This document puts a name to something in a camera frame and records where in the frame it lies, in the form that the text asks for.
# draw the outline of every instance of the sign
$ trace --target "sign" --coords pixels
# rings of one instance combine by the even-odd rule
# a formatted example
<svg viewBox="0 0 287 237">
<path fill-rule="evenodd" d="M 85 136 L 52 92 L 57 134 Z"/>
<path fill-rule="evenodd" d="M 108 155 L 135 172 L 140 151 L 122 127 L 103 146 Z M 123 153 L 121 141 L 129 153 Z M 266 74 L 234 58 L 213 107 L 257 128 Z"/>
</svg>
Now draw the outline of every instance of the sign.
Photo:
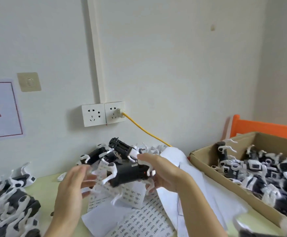
<svg viewBox="0 0 287 237">
<path fill-rule="evenodd" d="M 23 135 L 24 129 L 12 80 L 0 80 L 0 140 Z"/>
</svg>

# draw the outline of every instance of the cardboard box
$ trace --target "cardboard box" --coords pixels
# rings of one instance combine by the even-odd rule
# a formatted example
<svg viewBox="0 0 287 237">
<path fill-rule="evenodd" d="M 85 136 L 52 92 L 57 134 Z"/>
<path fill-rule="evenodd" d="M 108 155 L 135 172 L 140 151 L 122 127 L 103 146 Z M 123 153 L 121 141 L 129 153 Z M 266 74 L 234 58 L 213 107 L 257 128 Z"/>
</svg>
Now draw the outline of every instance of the cardboard box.
<svg viewBox="0 0 287 237">
<path fill-rule="evenodd" d="M 251 132 L 232 138 L 238 143 L 228 142 L 237 153 L 230 152 L 228 154 L 235 156 L 237 159 L 244 159 L 246 149 L 254 144 L 257 149 L 264 150 L 269 153 L 283 153 L 283 158 L 287 157 L 287 139 L 273 135 L 267 135 L 259 132 Z M 215 171 L 211 166 L 218 164 L 218 156 L 214 145 L 210 145 L 190 154 L 191 163 L 205 175 L 218 182 L 219 184 L 232 191 L 244 201 L 246 201 L 253 209 L 263 215 L 265 218 L 279 226 L 280 221 L 284 217 L 283 214 L 274 208 L 264 204 L 260 199 L 255 197 L 251 192 L 241 188 L 237 184 Z"/>
</svg>

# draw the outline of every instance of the orange chair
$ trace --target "orange chair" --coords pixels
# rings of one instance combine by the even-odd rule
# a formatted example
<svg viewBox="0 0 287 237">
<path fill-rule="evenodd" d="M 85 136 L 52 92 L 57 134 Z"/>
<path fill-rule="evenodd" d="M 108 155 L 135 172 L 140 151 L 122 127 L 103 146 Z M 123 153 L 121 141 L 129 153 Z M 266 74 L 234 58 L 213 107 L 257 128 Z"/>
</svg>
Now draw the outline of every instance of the orange chair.
<svg viewBox="0 0 287 237">
<path fill-rule="evenodd" d="M 240 115 L 233 116 L 230 137 L 234 137 L 237 134 L 249 133 L 252 131 L 258 131 L 265 134 L 287 138 L 287 125 L 241 120 Z"/>
</svg>

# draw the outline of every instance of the table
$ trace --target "table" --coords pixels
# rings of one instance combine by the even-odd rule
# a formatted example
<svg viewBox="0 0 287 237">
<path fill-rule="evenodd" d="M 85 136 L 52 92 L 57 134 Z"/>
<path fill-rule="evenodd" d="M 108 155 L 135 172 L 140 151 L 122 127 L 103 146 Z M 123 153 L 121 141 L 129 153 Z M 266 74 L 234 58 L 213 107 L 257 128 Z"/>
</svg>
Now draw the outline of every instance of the table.
<svg viewBox="0 0 287 237">
<path fill-rule="evenodd" d="M 57 182 L 57 177 L 60 174 L 50 175 L 46 177 L 38 178 L 34 184 L 26 187 L 26 191 L 29 195 L 33 196 L 35 199 L 39 200 L 41 203 L 40 208 L 40 226 L 42 233 L 44 234 L 47 230 L 52 217 L 51 212 L 54 211 L 55 199 L 57 196 L 57 190 L 59 182 Z M 82 214 L 87 212 L 88 198 L 83 200 Z M 265 233 L 270 235 L 283 235 L 281 229 L 274 225 L 271 221 L 264 218 L 258 212 L 252 208 L 248 213 L 241 215 L 238 218 L 243 224 L 249 226 L 253 231 L 259 233 Z M 234 228 L 232 222 L 227 223 L 228 235 L 230 237 L 237 237 L 238 233 Z M 79 220 L 78 226 L 73 234 L 73 237 L 89 237 L 91 236 L 89 230 L 85 227 L 82 220 Z"/>
</svg>

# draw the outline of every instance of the electrical socket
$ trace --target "electrical socket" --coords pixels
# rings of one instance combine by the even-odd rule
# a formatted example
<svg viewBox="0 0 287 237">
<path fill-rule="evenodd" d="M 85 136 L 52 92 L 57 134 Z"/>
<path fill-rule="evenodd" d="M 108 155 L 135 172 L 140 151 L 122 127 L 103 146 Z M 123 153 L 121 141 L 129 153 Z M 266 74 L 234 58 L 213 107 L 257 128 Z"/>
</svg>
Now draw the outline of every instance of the electrical socket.
<svg viewBox="0 0 287 237">
<path fill-rule="evenodd" d="M 82 105 L 81 109 L 85 127 L 106 124 L 104 104 Z"/>
<path fill-rule="evenodd" d="M 118 109 L 125 110 L 125 102 L 110 102 L 104 104 L 106 123 L 112 124 L 117 122 L 126 121 L 126 118 L 121 118 Z"/>
</svg>

